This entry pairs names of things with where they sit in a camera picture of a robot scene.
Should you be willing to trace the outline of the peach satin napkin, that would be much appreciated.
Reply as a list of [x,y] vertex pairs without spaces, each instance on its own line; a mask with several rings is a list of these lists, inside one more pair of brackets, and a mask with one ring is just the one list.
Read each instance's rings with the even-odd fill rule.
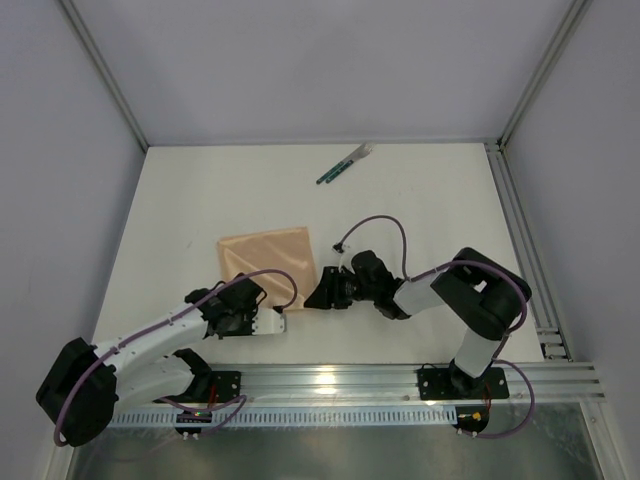
[[301,311],[316,286],[317,271],[307,227],[290,227],[221,238],[217,244],[223,280],[277,269],[295,281],[298,294],[288,311]]

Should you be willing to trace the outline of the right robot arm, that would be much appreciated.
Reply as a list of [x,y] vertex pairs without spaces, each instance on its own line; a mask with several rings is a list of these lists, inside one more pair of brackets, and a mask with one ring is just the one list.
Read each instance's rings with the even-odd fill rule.
[[326,266],[304,302],[315,310],[344,310],[368,301],[390,320],[407,320],[440,304],[466,325],[461,346],[447,367],[418,371],[423,399],[478,399],[497,383],[494,359],[526,318],[528,283],[477,250],[466,247],[452,261],[418,280],[394,276],[371,250],[349,268]]

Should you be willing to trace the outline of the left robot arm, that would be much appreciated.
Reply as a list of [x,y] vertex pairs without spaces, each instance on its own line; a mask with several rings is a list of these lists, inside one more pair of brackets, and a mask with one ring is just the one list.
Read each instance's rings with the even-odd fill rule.
[[191,344],[251,334],[265,297],[253,280],[237,277],[190,292],[165,318],[132,333],[98,344],[69,341],[36,393],[55,425],[55,444],[87,444],[114,416],[149,402],[206,402],[215,375]]

